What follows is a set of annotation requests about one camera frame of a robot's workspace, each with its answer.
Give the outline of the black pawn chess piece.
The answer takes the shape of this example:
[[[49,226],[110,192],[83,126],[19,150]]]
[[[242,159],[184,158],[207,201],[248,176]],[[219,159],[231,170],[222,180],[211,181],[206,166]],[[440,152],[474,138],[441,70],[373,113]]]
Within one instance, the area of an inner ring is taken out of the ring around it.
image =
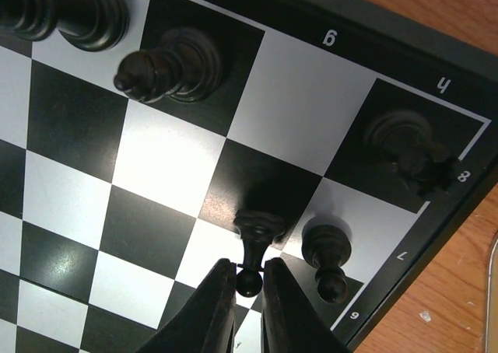
[[[238,267],[237,292],[246,298],[258,295],[263,286],[261,262],[274,238],[284,233],[283,218],[249,209],[240,209],[233,220],[244,246],[244,259]]]

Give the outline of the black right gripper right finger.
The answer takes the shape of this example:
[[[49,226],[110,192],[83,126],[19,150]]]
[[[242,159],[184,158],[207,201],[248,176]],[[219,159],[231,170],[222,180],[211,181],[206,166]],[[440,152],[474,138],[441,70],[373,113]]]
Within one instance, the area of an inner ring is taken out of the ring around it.
[[[283,259],[265,262],[262,352],[348,352],[318,316]]]

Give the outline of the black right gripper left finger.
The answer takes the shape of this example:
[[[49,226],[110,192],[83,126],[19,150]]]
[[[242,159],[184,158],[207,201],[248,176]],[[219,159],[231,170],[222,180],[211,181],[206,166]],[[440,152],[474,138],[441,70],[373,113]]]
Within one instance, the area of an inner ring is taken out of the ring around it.
[[[236,265],[220,259],[176,316],[139,352],[232,352]]]

